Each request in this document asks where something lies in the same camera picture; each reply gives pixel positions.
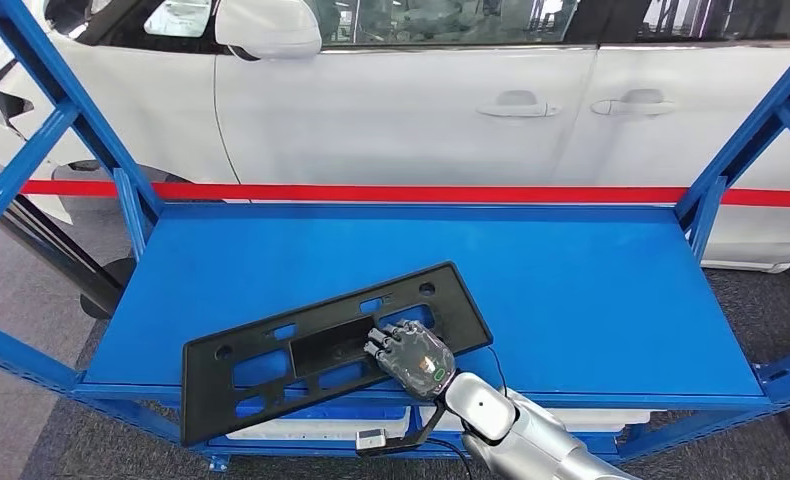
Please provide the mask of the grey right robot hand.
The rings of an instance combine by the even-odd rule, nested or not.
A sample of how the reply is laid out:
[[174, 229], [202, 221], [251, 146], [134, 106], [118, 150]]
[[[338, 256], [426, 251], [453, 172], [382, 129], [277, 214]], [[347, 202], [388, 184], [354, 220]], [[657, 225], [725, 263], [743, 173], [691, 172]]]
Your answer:
[[439, 397], [456, 371], [452, 351], [416, 320], [373, 327], [363, 350], [408, 393], [422, 400]]

